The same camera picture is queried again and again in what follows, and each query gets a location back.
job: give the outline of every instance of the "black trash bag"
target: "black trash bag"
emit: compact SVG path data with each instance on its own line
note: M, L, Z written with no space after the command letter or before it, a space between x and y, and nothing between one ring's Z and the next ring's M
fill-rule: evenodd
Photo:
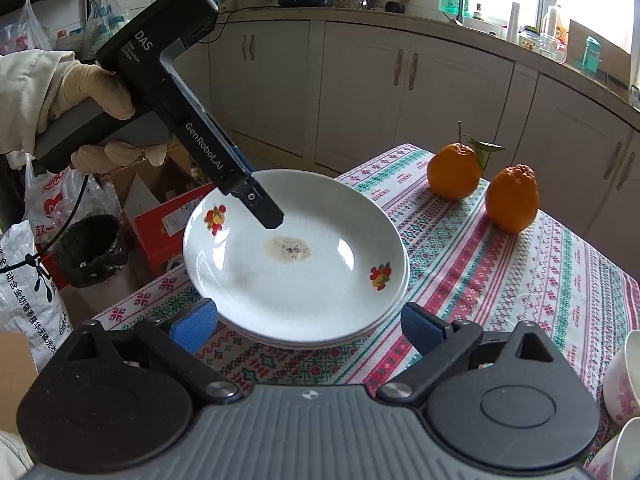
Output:
M102 283L129 261L120 222L112 215L88 216L60 237L53 258L76 288Z

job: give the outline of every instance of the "tablecloth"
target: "tablecloth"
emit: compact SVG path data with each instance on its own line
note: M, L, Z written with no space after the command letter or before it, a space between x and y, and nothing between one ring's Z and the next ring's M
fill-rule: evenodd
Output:
M338 180L369 196L398 228L411 261L405 301L487 330L511 331L520 320L540 324L600 403L598 449L618 430L604 410L602 378L627 332L638 327L638 284L542 211L520 235L495 228L484 211L485 181L460 202L436 196L426 177L432 156L404 144ZM197 300L181 266L97 319L125 330ZM402 336L399 314L354 343L305 352L257 344L221 323L197 357L243 388L255 381L363 383L372 392L420 359Z

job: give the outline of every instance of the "fruit decal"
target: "fruit decal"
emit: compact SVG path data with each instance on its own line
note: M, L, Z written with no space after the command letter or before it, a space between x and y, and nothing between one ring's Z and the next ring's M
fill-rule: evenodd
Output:
M380 265L378 268L371 267L371 284L377 289L382 290L385 288L386 282L391 278L391 264Z
M207 224L207 229L211 230L211 234L214 236L218 234L218 231L222 229L222 224L225 223L226 207L222 204L215 206L213 209L207 211L207 215L204 217L204 223Z

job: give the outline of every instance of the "black cable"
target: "black cable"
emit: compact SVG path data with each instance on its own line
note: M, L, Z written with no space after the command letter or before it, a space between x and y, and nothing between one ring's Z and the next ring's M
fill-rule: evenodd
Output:
M260 10L260 9L281 9L280 6L277 5L267 5L267 6L262 6L262 7L243 7L242 9L236 9L236 10L232 10L227 16L226 16L226 20L225 23L222 24L222 30L220 30L220 34L218 34L218 37L215 40L211 40L211 41L199 41L199 44L202 45L208 45L211 43L215 43L217 40L220 39L220 36L222 36L222 33L225 31L225 27L226 24L229 22L229 20L231 19L231 16L233 16L236 12L240 12L241 10Z
M82 200L82 196L84 195L84 190L86 189L86 185L89 182L89 175L84 176L84 180L82 181L82 187L80 188L80 194L78 195L78 199L76 200L76 204L74 208L71 210L71 214L69 218L66 219L66 222L60 228L60 231L56 233L56 235L49 241L47 245L45 245L41 250L39 250L35 254L27 254L24 257L24 261L19 264L13 264L11 266L2 267L0 269L0 273L11 272L15 269L20 269L20 267L24 267L25 265L32 265L36 261L37 258L41 258L43 254L45 254L49 248L58 241L58 239L62 236L62 234L66 231L66 228L69 227L71 221L74 219L76 212L78 211L78 207L80 206L80 201Z

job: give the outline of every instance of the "food stain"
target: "food stain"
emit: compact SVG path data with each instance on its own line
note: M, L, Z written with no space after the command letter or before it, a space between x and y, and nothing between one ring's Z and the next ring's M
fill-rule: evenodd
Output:
M264 248L268 254L285 264L302 262L311 256L311 249L300 238L273 236L264 243Z

